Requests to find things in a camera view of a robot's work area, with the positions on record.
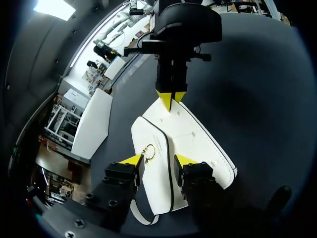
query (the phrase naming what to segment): metal frame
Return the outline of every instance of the metal frame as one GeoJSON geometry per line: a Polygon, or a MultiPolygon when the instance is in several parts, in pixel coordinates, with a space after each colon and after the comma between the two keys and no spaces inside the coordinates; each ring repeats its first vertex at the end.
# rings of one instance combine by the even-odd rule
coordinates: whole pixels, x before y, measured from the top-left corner
{"type": "Polygon", "coordinates": [[[56,137],[58,137],[58,138],[60,138],[60,139],[62,139],[62,140],[64,140],[64,141],[66,141],[67,143],[69,143],[70,145],[72,145],[72,144],[73,144],[72,141],[65,139],[64,137],[62,137],[62,136],[59,135],[59,133],[58,133],[58,131],[60,130],[60,127],[61,127],[63,121],[64,121],[65,118],[67,117],[67,114],[71,114],[72,116],[74,116],[74,117],[76,117],[76,118],[78,118],[78,119],[81,119],[81,117],[78,116],[78,115],[76,115],[74,112],[67,110],[66,108],[62,107],[61,105],[58,105],[57,111],[55,112],[54,116],[53,116],[52,119],[50,120],[48,126],[44,127],[44,129],[45,129],[46,131],[48,131],[49,133],[51,133],[52,135],[54,135],[54,136],[56,136],[56,137]],[[56,119],[56,117],[57,117],[57,115],[59,114],[60,111],[63,111],[64,114],[63,114],[63,116],[61,117],[60,122],[59,122],[59,125],[57,126],[56,130],[55,130],[55,131],[52,131],[52,130],[50,129],[50,126],[52,125],[53,121],[56,119]]]}

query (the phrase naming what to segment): cable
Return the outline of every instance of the cable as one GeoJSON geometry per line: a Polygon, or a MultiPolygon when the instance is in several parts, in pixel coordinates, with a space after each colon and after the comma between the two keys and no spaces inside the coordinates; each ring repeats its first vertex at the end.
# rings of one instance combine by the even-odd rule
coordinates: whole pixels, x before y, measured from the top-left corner
{"type": "Polygon", "coordinates": [[[149,31],[148,33],[142,35],[142,36],[138,39],[138,42],[137,42],[137,47],[138,47],[138,48],[140,47],[140,46],[139,46],[140,40],[142,40],[145,36],[147,36],[147,35],[149,35],[149,34],[151,34],[151,33],[152,33],[152,31],[149,31]]]}

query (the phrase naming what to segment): white cabinet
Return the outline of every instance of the white cabinet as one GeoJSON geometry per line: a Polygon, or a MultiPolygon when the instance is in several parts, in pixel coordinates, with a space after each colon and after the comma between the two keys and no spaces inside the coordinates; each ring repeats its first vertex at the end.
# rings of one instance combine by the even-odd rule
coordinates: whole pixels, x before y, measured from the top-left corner
{"type": "Polygon", "coordinates": [[[87,106],[89,99],[85,98],[74,89],[69,89],[63,96],[63,104],[67,107],[72,108],[75,106],[76,108],[84,111],[87,106]]]}

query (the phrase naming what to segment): robotic arm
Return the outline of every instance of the robotic arm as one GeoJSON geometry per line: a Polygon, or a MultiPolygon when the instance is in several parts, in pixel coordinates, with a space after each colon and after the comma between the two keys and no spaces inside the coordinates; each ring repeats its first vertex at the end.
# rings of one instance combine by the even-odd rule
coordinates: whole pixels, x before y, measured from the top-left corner
{"type": "Polygon", "coordinates": [[[156,91],[170,111],[171,100],[180,102],[187,91],[186,63],[193,58],[211,61],[211,55],[197,53],[195,47],[201,43],[221,41],[221,17],[200,5],[201,1],[179,3],[176,0],[158,0],[151,11],[137,9],[134,2],[132,0],[130,4],[130,15],[153,15],[154,21],[151,22],[155,25],[149,40],[143,40],[141,47],[126,47],[124,55],[157,56],[156,91]]]}

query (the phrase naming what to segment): ceiling light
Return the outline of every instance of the ceiling light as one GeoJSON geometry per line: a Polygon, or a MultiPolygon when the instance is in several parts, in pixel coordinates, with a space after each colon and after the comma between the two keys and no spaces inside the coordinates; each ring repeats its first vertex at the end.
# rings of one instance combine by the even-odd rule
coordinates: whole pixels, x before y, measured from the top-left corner
{"type": "Polygon", "coordinates": [[[39,0],[34,11],[52,15],[67,21],[76,10],[63,0],[39,0]]]}

